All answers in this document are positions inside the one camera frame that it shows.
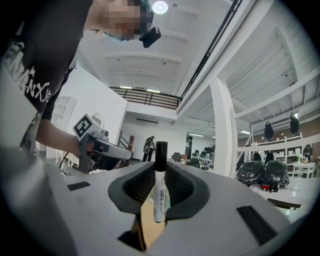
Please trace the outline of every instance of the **white wall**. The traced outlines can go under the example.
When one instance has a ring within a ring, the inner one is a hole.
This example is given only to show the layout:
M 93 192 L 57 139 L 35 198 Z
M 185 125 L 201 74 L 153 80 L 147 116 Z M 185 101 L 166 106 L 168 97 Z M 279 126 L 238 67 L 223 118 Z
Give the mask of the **white wall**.
M 175 109 L 170 109 L 161 106 L 145 105 L 136 102 L 128 102 L 126 107 L 127 112 L 139 113 L 144 115 L 151 115 L 154 117 L 177 120 L 177 113 Z
M 205 148 L 213 147 L 216 144 L 214 139 L 192 136 L 192 153 L 196 150 L 204 151 Z
M 73 126 L 85 113 L 91 116 L 99 112 L 104 117 L 104 129 L 109 131 L 109 142 L 117 144 L 128 103 L 125 99 L 79 66 L 70 74 L 60 96 L 76 99 L 68 133 L 74 134 Z
M 186 127 L 172 126 L 164 122 L 158 124 L 139 122 L 132 117 L 125 117 L 121 129 L 122 136 L 127 141 L 130 136 L 134 136 L 132 151 L 135 159 L 143 159 L 145 141 L 151 136 L 154 136 L 154 142 L 168 142 L 168 158 L 171 158 L 174 152 L 184 154 L 186 151 Z

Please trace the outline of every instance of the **staircase railing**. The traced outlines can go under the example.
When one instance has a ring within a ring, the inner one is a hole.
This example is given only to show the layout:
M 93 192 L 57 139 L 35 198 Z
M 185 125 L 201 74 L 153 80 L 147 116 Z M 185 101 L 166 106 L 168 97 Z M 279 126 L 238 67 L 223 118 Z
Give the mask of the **staircase railing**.
M 110 88 L 126 101 L 144 105 L 176 110 L 181 101 L 180 97 L 164 93 L 149 92 L 140 89 L 122 89 L 120 87 Z

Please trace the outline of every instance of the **black slot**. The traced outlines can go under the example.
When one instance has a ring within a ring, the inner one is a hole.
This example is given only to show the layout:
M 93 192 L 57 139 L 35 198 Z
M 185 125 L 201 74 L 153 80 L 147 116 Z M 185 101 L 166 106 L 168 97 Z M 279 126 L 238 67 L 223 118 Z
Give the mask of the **black slot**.
M 83 189 L 83 188 L 88 187 L 88 186 L 90 186 L 90 184 L 88 182 L 86 182 L 86 181 L 67 185 L 67 187 L 68 187 L 68 189 L 70 191 Z
M 260 245 L 265 244 L 277 235 L 277 232 L 256 212 L 252 206 L 242 206 L 236 209 L 245 224 Z

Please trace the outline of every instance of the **black t-shirt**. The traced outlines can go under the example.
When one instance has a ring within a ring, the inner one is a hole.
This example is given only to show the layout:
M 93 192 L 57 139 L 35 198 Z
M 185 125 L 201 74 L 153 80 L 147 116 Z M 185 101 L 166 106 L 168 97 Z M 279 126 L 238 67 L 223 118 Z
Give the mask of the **black t-shirt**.
M 33 151 L 41 117 L 47 104 L 52 108 L 61 84 L 68 79 L 69 67 L 83 37 L 93 0 L 44 0 L 36 12 L 23 17 L 16 36 L 1 60 L 12 86 L 17 87 L 37 114 L 21 146 Z M 43 118 L 50 120 L 52 110 Z

